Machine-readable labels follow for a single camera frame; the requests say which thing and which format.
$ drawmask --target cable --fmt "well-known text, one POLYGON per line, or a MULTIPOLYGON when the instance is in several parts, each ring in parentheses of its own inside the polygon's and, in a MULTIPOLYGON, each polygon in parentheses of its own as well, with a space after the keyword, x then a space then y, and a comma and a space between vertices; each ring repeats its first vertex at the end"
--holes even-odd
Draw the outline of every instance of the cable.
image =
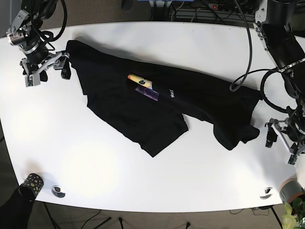
POLYGON ((61 37, 61 35, 63 34, 63 32, 64 32, 64 30, 66 28, 66 25, 67 25, 68 12, 67 12, 67 6, 66 6, 66 3, 65 3, 65 0, 61 0, 61 4, 62 4, 62 8, 63 8, 62 27, 61 27, 61 30, 59 31, 59 33, 57 34, 57 36, 54 37, 51 42, 54 42, 54 41, 58 40, 61 37))
MULTIPOLYGON (((237 215, 237 214, 241 213, 243 210, 245 210, 245 208, 241 209, 241 210, 240 210, 239 212, 237 212, 237 213, 232 213, 231 210, 229 210, 229 212, 230 212, 231 215, 237 215)), ((254 216, 269 216, 269 210, 268 210, 268 214, 267 214, 267 215, 265 215, 265 214, 255 214, 254 211, 257 211, 256 208, 251 208, 251 211, 253 212, 253 215, 254 215, 254 216)))
POLYGON ((251 68, 251 63, 252 63, 252 40, 251 40, 251 34, 250 34, 250 29, 249 29, 249 25, 247 23, 247 20, 246 18, 244 17, 244 13, 242 12, 242 9, 240 7, 240 5, 238 4, 237 0, 234 0, 238 10, 241 12, 241 15, 243 17, 243 20, 244 20, 244 23, 245 23, 245 26, 246 26, 246 29, 247 29, 247 34, 248 34, 248 39, 249 39, 249 49, 250 49, 250 56, 249 56, 249 63, 248 63, 248 68, 247 68, 247 71, 246 73, 243 75, 243 79, 241 80, 241 82, 235 87, 233 88, 233 85, 236 84, 236 81, 234 81, 231 85, 230 85, 230 91, 231 92, 235 92, 237 91, 244 83, 244 81, 246 80, 248 74, 249 74, 249 71, 250 71, 250 68, 251 68))
POLYGON ((200 2, 201 2, 209 11, 211 11, 217 18, 219 18, 219 20, 225 25, 225 22, 221 19, 221 17, 219 17, 219 15, 218 15, 213 9, 211 9, 203 0, 200 0, 200 2))
POLYGON ((261 95, 262 95, 263 100, 264 100, 270 107, 272 107, 273 109, 275 109, 275 110, 277 110, 277 111, 279 111, 279 112, 281 112, 281 113, 287 114, 288 112, 287 112, 286 109, 281 108, 281 107, 279 107, 279 106, 277 106, 277 105, 274 105, 272 102, 270 102, 270 101, 268 100, 268 98, 266 97, 266 95, 265 95, 265 93, 264 93, 264 86, 265 86, 266 80, 268 79, 268 77, 269 77, 270 75, 272 75, 272 74, 275 73, 275 72, 278 72, 278 71, 276 71, 276 70, 274 70, 274 71, 268 71, 268 72, 263 76, 262 82, 261 82, 261 87, 260 87, 260 92, 261 92, 261 95))
MULTIPOLYGON (((31 8, 33 9, 33 2, 34 0, 31 0, 31 8)), ((36 28, 36 25, 33 23, 33 12, 30 13, 30 20, 32 23, 32 28, 34 29, 34 31, 40 36, 40 38, 42 38, 45 42, 47 42, 48 45, 50 45, 50 42, 54 42, 56 40, 58 40, 61 35, 63 34, 66 25, 67 25, 67 19, 68 19, 68 13, 67 13, 67 6, 64 0, 61 0, 61 4, 62 4, 62 8, 63 8, 63 22, 62 22, 62 26, 61 26, 61 30, 60 32, 57 34, 56 37, 53 37, 53 33, 49 32, 49 31, 39 31, 39 29, 36 28)))
POLYGON ((99 212, 98 212, 96 215, 94 215, 94 216, 92 216, 91 218, 89 218, 89 219, 83 224, 83 226, 81 227, 81 229, 85 226, 85 224, 86 224, 90 219, 92 219, 92 218, 96 217, 98 214, 100 214, 100 212, 101 212, 101 210, 99 210, 99 212))
POLYGON ((237 13, 237 11, 236 11, 236 15, 240 18, 240 19, 243 19, 241 16, 239 16, 239 14, 237 13))
POLYGON ((253 212, 253 215, 255 215, 255 216, 269 216, 269 209, 267 209, 267 211, 268 211, 268 214, 267 215, 265 215, 265 214, 256 214, 255 213, 255 211, 257 211, 259 208, 252 208, 251 210, 252 210, 252 212, 253 212))
POLYGON ((178 10, 182 7, 184 5, 184 2, 181 4, 181 6, 179 6, 176 10, 174 9, 174 13, 172 13, 172 16, 171 16, 171 21, 173 21, 173 15, 175 14, 175 16, 176 16, 176 14, 177 14, 177 12, 178 12, 178 10))
POLYGON ((232 215, 237 215, 237 214, 241 213, 243 210, 245 210, 245 208, 241 209, 241 210, 240 210, 239 212, 237 212, 237 213, 232 213, 231 210, 229 210, 229 212, 230 212, 232 215))
POLYGON ((232 11, 228 16, 226 16, 225 18, 223 18, 223 20, 227 19, 228 17, 230 17, 233 14, 234 11, 232 11))
POLYGON ((278 218, 277 213, 275 212, 273 206, 271 206, 271 210, 272 210, 272 212, 273 212, 273 214, 274 214, 278 224, 280 225, 281 229, 283 229, 282 223, 281 223, 280 219, 278 218))
POLYGON ((200 9, 201 9, 201 8, 198 8, 198 9, 195 10, 195 14, 194 14, 194 16, 192 17, 191 22, 193 22, 195 16, 196 16, 196 18, 197 18, 197 13, 199 12, 200 9))

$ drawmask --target tripod leg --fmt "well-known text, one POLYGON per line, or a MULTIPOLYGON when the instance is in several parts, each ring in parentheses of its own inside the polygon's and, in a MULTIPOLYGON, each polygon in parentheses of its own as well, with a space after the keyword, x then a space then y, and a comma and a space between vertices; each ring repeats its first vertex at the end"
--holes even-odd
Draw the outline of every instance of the tripod leg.
POLYGON ((103 223, 97 225, 94 229, 97 229, 97 228, 103 226, 103 225, 104 225, 105 223, 107 223, 110 219, 111 219, 111 217, 108 217, 103 223))
POLYGON ((121 224, 121 228, 124 229, 124 226, 123 226, 123 219, 121 217, 119 217, 119 222, 121 224))
POLYGON ((51 214, 50 214, 50 212, 49 212, 49 209, 48 209, 48 207, 47 207, 47 204, 46 204, 45 202, 44 202, 43 204, 44 204, 44 207, 45 207, 46 210, 47 210, 48 216, 49 216, 49 218, 50 218, 50 220, 51 220, 51 222, 52 222, 52 224, 53 224, 54 229, 61 229, 61 228, 58 226, 58 224, 55 222, 55 220, 52 218, 52 216, 51 216, 51 214))
POLYGON ((185 229, 188 229, 188 228, 190 227, 190 225, 191 225, 190 222, 187 222, 187 223, 186 223, 186 228, 185 228, 185 229))

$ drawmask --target metal bracket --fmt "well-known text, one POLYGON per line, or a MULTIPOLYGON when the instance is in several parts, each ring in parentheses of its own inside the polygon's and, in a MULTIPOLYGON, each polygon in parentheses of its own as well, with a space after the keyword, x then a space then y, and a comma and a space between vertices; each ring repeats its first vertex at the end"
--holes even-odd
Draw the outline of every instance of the metal bracket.
POLYGON ((7 34, 15 33, 20 28, 23 21, 28 17, 28 15, 29 13, 27 13, 25 10, 20 10, 15 17, 12 25, 9 27, 7 34))
POLYGON ((55 55, 50 53, 49 55, 52 55, 53 57, 48 59, 38 70, 32 72, 32 74, 29 74, 29 70, 26 70, 28 68, 26 65, 26 61, 24 61, 24 59, 22 59, 22 66, 23 66, 24 70, 27 72, 27 75, 25 76, 25 86, 26 87, 39 85, 41 82, 40 73, 42 71, 46 71, 53 66, 60 65, 60 62, 58 61, 58 59, 62 56, 62 52, 57 52, 55 55))

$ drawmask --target black cable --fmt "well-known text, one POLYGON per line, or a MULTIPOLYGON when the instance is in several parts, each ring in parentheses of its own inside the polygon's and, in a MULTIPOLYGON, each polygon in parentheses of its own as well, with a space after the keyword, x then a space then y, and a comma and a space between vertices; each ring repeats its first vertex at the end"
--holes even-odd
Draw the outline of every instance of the black cable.
POLYGON ((241 213, 243 210, 245 210, 245 209, 243 208, 243 209, 241 209, 241 210, 240 210, 239 212, 237 212, 237 213, 232 213, 231 210, 229 210, 229 212, 231 213, 231 215, 237 215, 237 214, 241 213))
POLYGON ((84 224, 83 226, 81 227, 81 229, 85 226, 85 224, 92 218, 96 217, 98 214, 100 214, 101 210, 99 210, 99 212, 97 214, 95 214, 94 216, 92 216, 91 218, 89 218, 84 224))
POLYGON ((258 208, 252 208, 251 210, 253 212, 253 215, 255 215, 255 216, 269 216, 269 209, 267 209, 268 214, 266 214, 266 215, 265 214, 256 214, 255 211, 257 211, 258 208))
POLYGON ((226 16, 225 18, 223 18, 223 20, 227 19, 228 17, 230 17, 233 14, 234 11, 232 11, 228 16, 226 16))
POLYGON ((64 32, 64 30, 66 28, 66 25, 67 25, 68 12, 67 12, 67 6, 66 6, 66 3, 65 3, 65 0, 61 0, 61 4, 62 4, 62 8, 63 8, 62 27, 61 27, 61 30, 59 31, 59 33, 57 34, 57 36, 54 37, 51 42, 54 42, 54 41, 58 40, 61 37, 61 35, 63 34, 63 32, 64 32))
MULTIPOLYGON (((33 9, 33 2, 34 0, 31 0, 31 8, 33 9)), ((38 28, 36 28, 36 25, 34 24, 33 22, 33 12, 30 13, 30 20, 31 20, 31 23, 32 23, 32 28, 34 29, 34 31, 40 36, 40 38, 42 38, 45 42, 47 42, 48 45, 50 45, 52 48, 54 48, 50 42, 54 42, 56 40, 58 40, 61 35, 63 34, 65 28, 66 28, 66 25, 67 25, 67 19, 68 19, 68 13, 67 13, 67 6, 66 6, 66 3, 64 0, 61 0, 61 4, 62 4, 62 8, 63 8, 63 22, 62 22, 62 26, 61 26, 61 30, 60 32, 57 34, 56 37, 53 37, 53 33, 52 32, 49 32, 49 31, 39 31, 38 28)))
POLYGON ((244 17, 244 13, 242 12, 242 9, 240 7, 240 5, 238 4, 237 0, 234 0, 238 10, 241 12, 241 15, 243 17, 243 20, 244 20, 244 23, 245 23, 245 26, 246 26, 246 29, 247 29, 247 34, 248 34, 248 39, 249 39, 249 50, 250 50, 250 56, 249 56, 249 63, 248 63, 248 68, 247 68, 247 71, 246 73, 243 75, 243 79, 241 80, 241 82, 235 87, 233 88, 233 86, 236 84, 236 81, 234 81, 231 85, 230 85, 230 91, 231 92, 235 92, 237 91, 244 83, 244 81, 246 80, 248 74, 249 74, 249 71, 250 71, 250 68, 251 68, 251 63, 252 63, 252 40, 251 40, 251 34, 250 34, 250 29, 249 29, 249 25, 247 23, 247 20, 246 18, 244 17))
POLYGON ((219 20, 225 25, 225 22, 221 19, 221 17, 219 17, 219 15, 213 10, 211 9, 203 0, 199 0, 210 12, 212 12, 217 18, 219 18, 219 20))
MULTIPOLYGON (((293 80, 292 80, 288 75, 286 75, 286 74, 280 72, 280 71, 277 70, 276 68, 275 68, 275 69, 257 69, 257 70, 254 70, 254 71, 249 72, 248 75, 250 75, 250 74, 252 74, 252 73, 256 73, 256 72, 261 72, 261 71, 268 71, 268 72, 263 76, 262 81, 261 81, 261 86, 260 86, 260 92, 261 92, 261 95, 262 95, 262 97, 263 97, 263 100, 264 100, 269 106, 271 106, 273 109, 275 109, 275 110, 277 110, 277 111, 279 111, 279 112, 281 112, 281 113, 287 114, 286 109, 283 109, 283 108, 281 108, 281 107, 279 107, 279 106, 277 106, 277 105, 274 105, 272 102, 270 102, 270 101, 267 99, 266 95, 264 94, 264 85, 265 85, 265 82, 266 82, 267 78, 268 78, 271 74, 273 74, 273 73, 280 73, 280 74, 282 74, 282 76, 283 76, 283 77, 286 77, 286 79, 288 79, 292 84, 294 84, 293 80)), ((234 82, 233 82, 232 84, 235 84, 238 80, 240 80, 240 79, 243 78, 243 77, 244 77, 244 75, 238 77, 236 80, 234 80, 234 82)))
MULTIPOLYGON (((241 210, 240 210, 239 212, 237 212, 237 213, 232 213, 231 210, 229 210, 229 212, 230 212, 231 215, 237 215, 237 214, 241 213, 243 210, 245 210, 245 208, 241 209, 241 210)), ((251 211, 252 211, 252 213, 253 213, 254 216, 269 216, 269 210, 268 210, 268 214, 267 214, 267 215, 265 215, 265 214, 255 214, 254 211, 256 211, 256 208, 251 208, 251 211)))
POLYGON ((275 212, 273 206, 271 206, 271 210, 272 210, 272 212, 273 212, 273 214, 274 214, 278 224, 280 225, 281 229, 283 229, 282 223, 281 223, 280 219, 278 218, 277 213, 275 212))
POLYGON ((265 82, 266 82, 266 80, 268 79, 268 77, 269 77, 270 75, 272 75, 273 73, 275 73, 275 71, 268 71, 268 72, 263 76, 263 78, 262 78, 261 87, 260 87, 260 91, 261 91, 262 98, 263 98, 263 100, 264 100, 270 107, 272 107, 273 109, 275 109, 275 110, 277 110, 277 111, 279 111, 279 112, 281 112, 281 113, 287 114, 288 112, 287 112, 286 109, 281 108, 281 107, 279 107, 279 106, 277 106, 277 105, 274 105, 272 102, 270 102, 270 101, 268 100, 268 98, 266 97, 266 95, 265 95, 265 93, 264 93, 265 82))
POLYGON ((243 19, 241 16, 239 16, 239 14, 237 13, 237 11, 236 11, 236 15, 240 18, 240 19, 243 19))

